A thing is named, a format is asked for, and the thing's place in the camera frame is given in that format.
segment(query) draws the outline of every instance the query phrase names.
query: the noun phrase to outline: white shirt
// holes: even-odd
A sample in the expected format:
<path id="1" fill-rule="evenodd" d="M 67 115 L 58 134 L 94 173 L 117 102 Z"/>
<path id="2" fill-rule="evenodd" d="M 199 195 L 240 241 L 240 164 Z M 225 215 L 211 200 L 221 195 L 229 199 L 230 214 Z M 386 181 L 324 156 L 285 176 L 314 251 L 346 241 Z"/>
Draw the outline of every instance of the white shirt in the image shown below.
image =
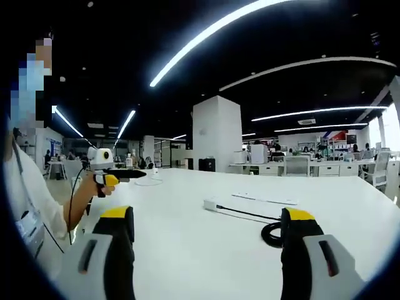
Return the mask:
<path id="1" fill-rule="evenodd" d="M 17 148 L 23 168 L 22 176 L 34 207 L 40 212 L 43 223 L 46 224 L 56 240 L 64 239 L 67 235 L 67 226 L 64 220 L 63 207 L 50 195 L 43 175 L 35 162 L 19 147 Z M 14 219 L 17 221 L 21 219 L 24 211 L 30 210 L 30 205 L 24 192 L 14 152 L 12 153 L 12 158 L 4 163 L 4 173 L 6 175 L 9 203 Z M 46 230 L 44 232 L 44 243 L 36 261 L 50 279 L 54 279 L 60 271 L 63 254 L 49 233 Z"/>

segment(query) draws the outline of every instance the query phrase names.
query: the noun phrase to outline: white power strip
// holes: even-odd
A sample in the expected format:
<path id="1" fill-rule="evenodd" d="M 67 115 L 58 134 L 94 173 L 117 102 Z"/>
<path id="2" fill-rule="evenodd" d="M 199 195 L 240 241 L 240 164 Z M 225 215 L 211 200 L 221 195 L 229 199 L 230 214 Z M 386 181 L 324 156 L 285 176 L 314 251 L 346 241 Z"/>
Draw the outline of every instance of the white power strip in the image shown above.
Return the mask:
<path id="1" fill-rule="evenodd" d="M 297 201 L 297 200 L 292 200 L 292 199 L 271 200 L 267 197 L 256 196 L 256 195 L 253 195 L 248 192 L 237 192 L 237 193 L 232 194 L 232 196 L 249 199 L 249 200 L 261 201 L 261 202 L 270 202 L 270 203 L 279 203 L 279 204 L 288 204 L 288 205 L 298 205 L 299 204 L 299 201 Z"/>

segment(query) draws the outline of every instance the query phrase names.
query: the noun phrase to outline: black cable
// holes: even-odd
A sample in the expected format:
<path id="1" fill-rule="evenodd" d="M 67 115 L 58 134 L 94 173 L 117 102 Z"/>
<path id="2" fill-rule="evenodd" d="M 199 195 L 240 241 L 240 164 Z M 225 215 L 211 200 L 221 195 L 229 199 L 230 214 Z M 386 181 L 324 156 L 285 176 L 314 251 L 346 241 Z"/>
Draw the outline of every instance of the black cable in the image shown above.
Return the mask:
<path id="1" fill-rule="evenodd" d="M 262 240 L 264 240 L 264 242 L 270 245 L 271 247 L 282 248 L 283 244 L 282 238 L 278 236 L 273 236 L 271 234 L 272 230 L 280 229 L 281 226 L 282 226 L 281 222 L 275 222 L 268 224 L 267 226 L 264 226 L 264 228 L 261 230 Z"/>
<path id="2" fill-rule="evenodd" d="M 84 168 L 82 168 L 79 173 L 77 174 L 77 176 L 75 177 L 75 183 L 74 186 L 72 187 L 72 192 L 71 192 L 71 200 L 69 200 L 69 212 L 68 212 L 68 234 L 69 234 L 69 244 L 72 245 L 72 239 L 71 239 L 71 209 L 73 206 L 73 196 L 74 196 L 74 190 L 75 190 L 75 185 L 76 182 L 78 181 L 79 175 L 81 175 L 81 172 L 84 170 Z"/>
<path id="3" fill-rule="evenodd" d="M 64 251 L 61 249 L 60 245 L 58 244 L 58 242 L 56 241 L 56 239 L 54 238 L 54 236 L 50 233 L 50 230 L 48 229 L 48 227 L 46 226 L 46 224 L 43 222 L 43 226 L 44 228 L 46 228 L 47 232 L 49 233 L 49 235 L 51 236 L 52 240 L 56 243 L 58 249 L 60 249 L 60 251 L 62 253 L 64 253 Z"/>
<path id="4" fill-rule="evenodd" d="M 276 217 L 266 217 L 266 216 L 262 216 L 259 214 L 252 214 L 250 212 L 245 212 L 245 211 L 237 211 L 236 209 L 231 209 L 231 208 L 227 208 L 221 205 L 217 204 L 217 208 L 218 209 L 226 209 L 227 211 L 234 211 L 235 213 L 241 213 L 241 214 L 248 214 L 249 216 L 254 216 L 254 217 L 259 217 L 259 218 L 264 218 L 264 219 L 270 219 L 270 220 L 275 220 L 275 221 L 280 221 L 281 219 L 278 219 Z"/>

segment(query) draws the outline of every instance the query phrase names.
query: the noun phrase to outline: person's hand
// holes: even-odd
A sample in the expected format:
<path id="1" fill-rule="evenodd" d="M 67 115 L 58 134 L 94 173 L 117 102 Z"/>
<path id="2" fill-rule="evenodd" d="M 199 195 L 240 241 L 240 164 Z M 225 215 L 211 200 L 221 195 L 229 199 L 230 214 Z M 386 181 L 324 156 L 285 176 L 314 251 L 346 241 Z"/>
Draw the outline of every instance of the person's hand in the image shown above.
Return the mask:
<path id="1" fill-rule="evenodd" d="M 83 178 L 79 189 L 83 189 L 88 196 L 94 197 L 98 195 L 98 186 L 97 183 L 93 179 L 93 172 L 87 172 L 86 176 Z M 114 186 L 104 186 L 101 191 L 109 196 L 113 191 L 115 191 Z"/>

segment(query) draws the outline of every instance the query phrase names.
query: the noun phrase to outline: black ceiling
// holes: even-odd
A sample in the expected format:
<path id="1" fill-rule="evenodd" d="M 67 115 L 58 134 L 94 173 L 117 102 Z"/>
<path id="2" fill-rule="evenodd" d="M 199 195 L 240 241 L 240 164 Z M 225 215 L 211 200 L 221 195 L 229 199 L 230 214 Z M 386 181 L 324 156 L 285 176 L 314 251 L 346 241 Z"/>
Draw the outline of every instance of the black ceiling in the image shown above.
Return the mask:
<path id="1" fill-rule="evenodd" d="M 299 127 L 298 116 L 251 119 L 317 108 L 370 105 L 396 70 L 375 62 L 322 62 L 219 88 L 278 66 L 338 56 L 399 64 L 396 15 L 390 2 L 294 0 L 238 19 L 196 46 L 159 84 L 150 82 L 194 36 L 252 0 L 64 1 L 53 14 L 52 77 L 45 97 L 85 137 L 122 126 L 124 139 L 172 138 L 191 129 L 194 104 L 220 95 L 241 105 L 243 132 L 270 136 Z M 377 33 L 373 44 L 371 34 Z M 60 82 L 60 76 L 66 82 Z M 387 96 L 381 104 L 389 104 Z M 363 112 L 317 114 L 317 125 L 353 123 Z M 51 127 L 76 137 L 57 116 Z"/>

